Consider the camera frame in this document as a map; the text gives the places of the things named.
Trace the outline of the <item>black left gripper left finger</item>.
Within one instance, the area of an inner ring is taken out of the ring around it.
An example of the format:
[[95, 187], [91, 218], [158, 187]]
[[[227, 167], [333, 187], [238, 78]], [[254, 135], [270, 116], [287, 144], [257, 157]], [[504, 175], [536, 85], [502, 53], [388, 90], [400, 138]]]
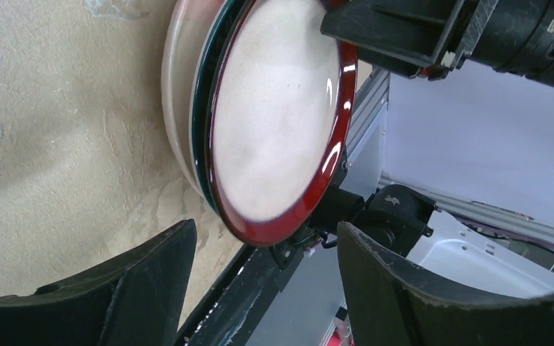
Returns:
[[193, 220], [30, 296], [0, 297], [0, 345], [173, 345], [195, 256]]

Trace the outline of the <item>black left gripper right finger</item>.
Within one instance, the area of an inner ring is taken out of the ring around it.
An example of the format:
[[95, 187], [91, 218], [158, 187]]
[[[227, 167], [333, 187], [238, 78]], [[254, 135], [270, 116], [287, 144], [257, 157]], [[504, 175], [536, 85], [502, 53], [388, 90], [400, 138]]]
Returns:
[[356, 345], [554, 345], [554, 294], [520, 299], [443, 278], [338, 224]]

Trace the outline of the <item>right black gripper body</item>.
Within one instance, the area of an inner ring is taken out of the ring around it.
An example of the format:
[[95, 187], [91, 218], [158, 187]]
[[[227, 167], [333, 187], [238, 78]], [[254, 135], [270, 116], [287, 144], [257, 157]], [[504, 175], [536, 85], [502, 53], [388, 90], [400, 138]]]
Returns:
[[461, 37], [456, 38], [457, 47], [453, 52], [446, 51], [441, 64], [448, 69], [461, 68], [465, 60], [470, 58], [491, 18], [498, 0], [473, 1], [472, 10], [464, 18], [464, 30]]

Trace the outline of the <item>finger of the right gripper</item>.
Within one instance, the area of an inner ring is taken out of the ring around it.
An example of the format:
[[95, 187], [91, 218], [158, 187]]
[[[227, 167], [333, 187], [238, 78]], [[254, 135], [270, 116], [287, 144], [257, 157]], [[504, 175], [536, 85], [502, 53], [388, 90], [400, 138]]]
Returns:
[[449, 41], [464, 1], [347, 1], [330, 10], [322, 34], [358, 47], [363, 59], [408, 78], [453, 61]]

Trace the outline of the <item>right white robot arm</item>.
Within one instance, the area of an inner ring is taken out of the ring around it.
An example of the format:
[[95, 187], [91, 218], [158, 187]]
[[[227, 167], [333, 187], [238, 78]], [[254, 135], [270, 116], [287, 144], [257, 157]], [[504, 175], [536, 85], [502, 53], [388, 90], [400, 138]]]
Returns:
[[[554, 1], [350, 1], [320, 29], [409, 78], [472, 60], [554, 87]], [[554, 345], [554, 272], [431, 198], [337, 190], [326, 216], [355, 345]]]

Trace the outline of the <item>green rimmed plate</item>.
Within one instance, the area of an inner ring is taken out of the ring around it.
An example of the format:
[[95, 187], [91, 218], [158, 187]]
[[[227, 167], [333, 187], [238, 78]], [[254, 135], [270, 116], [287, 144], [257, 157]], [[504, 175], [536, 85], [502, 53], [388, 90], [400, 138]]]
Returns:
[[222, 48], [244, 4], [243, 1], [207, 1], [202, 7], [211, 22], [201, 46], [190, 97], [190, 153], [201, 196], [214, 211], [218, 209], [208, 180], [205, 152], [208, 143], [208, 111], [212, 102], [211, 85], [216, 69], [221, 64]]

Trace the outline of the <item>cream bottom plate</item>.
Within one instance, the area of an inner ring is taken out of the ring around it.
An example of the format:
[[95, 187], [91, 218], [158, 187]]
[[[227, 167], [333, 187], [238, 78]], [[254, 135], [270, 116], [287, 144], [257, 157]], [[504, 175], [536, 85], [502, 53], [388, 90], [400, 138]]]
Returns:
[[162, 108], [168, 141], [184, 177], [198, 194], [201, 188], [190, 144], [191, 97], [198, 59], [222, 4], [212, 0], [176, 1], [162, 58]]

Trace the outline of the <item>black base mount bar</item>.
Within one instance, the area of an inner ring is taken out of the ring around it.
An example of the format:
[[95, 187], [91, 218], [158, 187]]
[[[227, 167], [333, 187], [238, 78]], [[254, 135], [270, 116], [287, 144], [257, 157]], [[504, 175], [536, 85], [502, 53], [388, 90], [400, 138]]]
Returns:
[[335, 227], [303, 226], [244, 245], [176, 334], [175, 345], [327, 345], [345, 298]]

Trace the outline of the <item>aluminium frame rail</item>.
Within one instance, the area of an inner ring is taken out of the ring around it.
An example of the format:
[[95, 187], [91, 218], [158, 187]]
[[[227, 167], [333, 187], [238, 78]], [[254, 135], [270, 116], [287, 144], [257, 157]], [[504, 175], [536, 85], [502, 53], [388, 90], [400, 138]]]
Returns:
[[363, 66], [356, 101], [352, 133], [379, 121], [385, 179], [506, 211], [554, 245], [554, 88], [476, 63], [435, 82]]

